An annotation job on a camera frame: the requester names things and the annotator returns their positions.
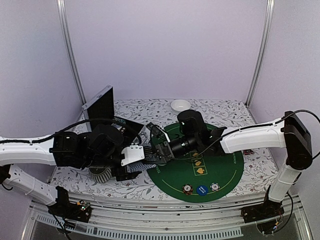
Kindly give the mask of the blue playing card deck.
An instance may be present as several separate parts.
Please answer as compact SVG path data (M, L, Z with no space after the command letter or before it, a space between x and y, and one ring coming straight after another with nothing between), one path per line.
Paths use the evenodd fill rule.
M142 172L142 171L146 171L148 169L155 168L157 166L157 164L155 164L155 162L158 159L159 159L158 157L152 155L147 160L136 161L134 163L128 164L126 166L126 170L129 173L133 173L133 172Z

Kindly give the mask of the red chip stack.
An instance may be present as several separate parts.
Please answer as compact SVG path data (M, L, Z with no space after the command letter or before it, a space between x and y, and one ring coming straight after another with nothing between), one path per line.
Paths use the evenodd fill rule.
M182 186L182 192L185 194L185 195L191 195L193 193L193 187L191 184L184 184Z

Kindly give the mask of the blue small blind button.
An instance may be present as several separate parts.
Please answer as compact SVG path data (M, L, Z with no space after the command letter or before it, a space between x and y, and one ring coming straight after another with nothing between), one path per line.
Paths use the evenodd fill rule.
M205 185L199 185L197 188L196 188L196 193L199 195L199 196L205 196L207 195L209 192L209 189L207 186Z

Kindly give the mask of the white chip stack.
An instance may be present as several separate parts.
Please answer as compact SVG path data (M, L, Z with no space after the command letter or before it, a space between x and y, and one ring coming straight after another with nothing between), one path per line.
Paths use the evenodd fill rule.
M211 185L210 185L210 189L212 192L217 192L220 190L220 185L216 182L213 182Z

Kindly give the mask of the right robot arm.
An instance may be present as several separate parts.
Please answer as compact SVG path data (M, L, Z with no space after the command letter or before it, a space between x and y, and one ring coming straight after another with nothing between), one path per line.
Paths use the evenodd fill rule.
M181 136L151 144L160 164L186 161L193 166L198 159L229 159L237 163L236 153L259 148L285 148L287 159L277 179L267 189L258 213L269 218L278 210L287 191L302 170L313 162L311 135L296 112L287 111L282 118L243 128L220 127L209 130L200 112L185 110L178 114Z

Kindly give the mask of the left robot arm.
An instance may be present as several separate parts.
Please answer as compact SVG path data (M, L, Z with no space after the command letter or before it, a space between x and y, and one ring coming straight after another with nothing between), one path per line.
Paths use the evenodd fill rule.
M92 119L98 125L89 133L76 134L71 128L78 121L52 135L35 138L1 138L0 165L7 166L2 182L12 184L46 206L53 206L63 216L74 213L74 205L62 197L65 189L57 190L25 173L18 164L43 164L57 167L104 168L125 167L145 158L142 145L124 146L123 134L114 126L125 127L137 139L139 133L124 123L108 118Z

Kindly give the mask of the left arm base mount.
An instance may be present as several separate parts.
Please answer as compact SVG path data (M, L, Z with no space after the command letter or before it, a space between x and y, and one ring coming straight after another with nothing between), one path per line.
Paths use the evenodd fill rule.
M80 200L77 203L56 203L47 207L48 212L52 215L83 223L89 222L92 213L91 204L84 200Z

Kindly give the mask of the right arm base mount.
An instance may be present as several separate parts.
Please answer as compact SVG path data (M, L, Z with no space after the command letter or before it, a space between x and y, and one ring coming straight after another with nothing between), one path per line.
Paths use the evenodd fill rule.
M245 223L273 218L284 214L282 202L264 200L263 203L241 208L241 216Z

